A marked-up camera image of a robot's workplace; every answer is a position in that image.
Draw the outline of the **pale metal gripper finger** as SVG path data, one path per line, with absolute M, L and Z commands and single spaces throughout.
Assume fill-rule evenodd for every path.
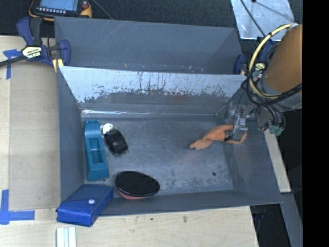
M 247 133 L 247 127 L 238 127 L 233 130 L 232 139 L 235 141 L 240 141 L 245 133 Z
M 233 130 L 235 130 L 238 127 L 246 127 L 246 119 L 241 116 L 237 116 L 233 123 Z

